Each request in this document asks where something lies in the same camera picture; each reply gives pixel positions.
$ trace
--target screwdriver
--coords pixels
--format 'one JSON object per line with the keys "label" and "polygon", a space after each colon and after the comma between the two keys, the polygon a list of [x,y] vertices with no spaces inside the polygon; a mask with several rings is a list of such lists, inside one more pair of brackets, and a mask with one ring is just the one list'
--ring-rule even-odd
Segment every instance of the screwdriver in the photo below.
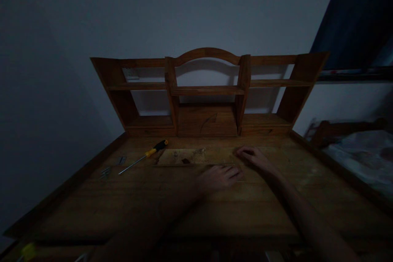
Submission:
{"label": "screwdriver", "polygon": [[141,157],[139,160],[137,160],[135,163],[129,165],[127,168],[125,168],[123,171],[121,171],[119,173],[119,175],[125,171],[127,171],[129,168],[131,168],[132,166],[134,166],[136,163],[140,162],[141,160],[143,160],[144,158],[149,158],[152,154],[155,154],[156,152],[158,152],[159,150],[162,150],[164,147],[166,147],[168,145],[168,140],[163,140],[159,143],[157,143],[151,150],[145,152],[145,155],[143,157]]}

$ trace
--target yellow screwdriver handle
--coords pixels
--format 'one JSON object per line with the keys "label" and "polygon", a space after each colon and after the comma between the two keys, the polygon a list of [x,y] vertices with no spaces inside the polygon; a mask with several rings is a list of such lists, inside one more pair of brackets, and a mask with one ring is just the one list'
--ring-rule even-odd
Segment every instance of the yellow screwdriver handle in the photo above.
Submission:
{"label": "yellow screwdriver handle", "polygon": [[146,155],[146,157],[148,158],[148,157],[150,157],[152,154],[154,154],[156,151],[157,151],[156,149],[151,149],[151,150],[145,152],[145,155]]}
{"label": "yellow screwdriver handle", "polygon": [[168,145],[168,140],[163,140],[157,143],[151,150],[145,152],[146,157],[149,158],[152,154],[156,153],[159,150],[162,150],[167,145]]}

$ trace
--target arched top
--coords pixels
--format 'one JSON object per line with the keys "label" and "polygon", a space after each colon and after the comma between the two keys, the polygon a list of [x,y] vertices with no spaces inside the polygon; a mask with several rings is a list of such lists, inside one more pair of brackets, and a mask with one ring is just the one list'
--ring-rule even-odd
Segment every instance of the arched top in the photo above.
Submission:
{"label": "arched top", "polygon": [[194,59],[212,57],[217,59],[222,59],[230,62],[234,65],[239,64],[240,56],[236,56],[233,53],[225,51],[219,48],[204,47],[188,51],[181,56],[173,59],[173,64],[175,67],[181,66],[182,64],[189,62]]}

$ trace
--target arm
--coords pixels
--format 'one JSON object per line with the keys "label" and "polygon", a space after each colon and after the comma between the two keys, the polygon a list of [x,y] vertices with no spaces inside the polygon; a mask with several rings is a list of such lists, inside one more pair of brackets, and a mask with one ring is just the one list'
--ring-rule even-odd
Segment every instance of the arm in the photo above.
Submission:
{"label": "arm", "polygon": [[132,220],[123,231],[94,253],[92,262],[140,261],[161,238],[167,226],[204,195],[234,185],[243,174],[235,167],[213,166],[158,206]]}
{"label": "arm", "polygon": [[259,168],[288,202],[309,244],[325,261],[359,261],[343,238],[315,211],[280,171],[255,147],[241,147],[239,157]]}

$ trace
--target desk surface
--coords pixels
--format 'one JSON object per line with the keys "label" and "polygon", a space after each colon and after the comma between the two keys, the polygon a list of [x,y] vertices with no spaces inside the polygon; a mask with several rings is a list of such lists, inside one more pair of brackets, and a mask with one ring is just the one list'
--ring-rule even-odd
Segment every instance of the desk surface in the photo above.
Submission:
{"label": "desk surface", "polygon": [[[209,163],[235,164],[245,179],[191,208],[169,238],[258,237],[300,241],[273,192],[257,172],[233,156],[244,144],[260,147],[300,193],[346,238],[393,237],[393,221],[290,138],[169,138],[164,153],[145,159],[122,175],[161,138],[130,138],[35,230],[37,240],[104,240],[138,218],[152,202],[194,177]],[[115,166],[126,156],[123,166]],[[179,163],[182,157],[191,164]],[[100,172],[112,166],[109,179]]]}

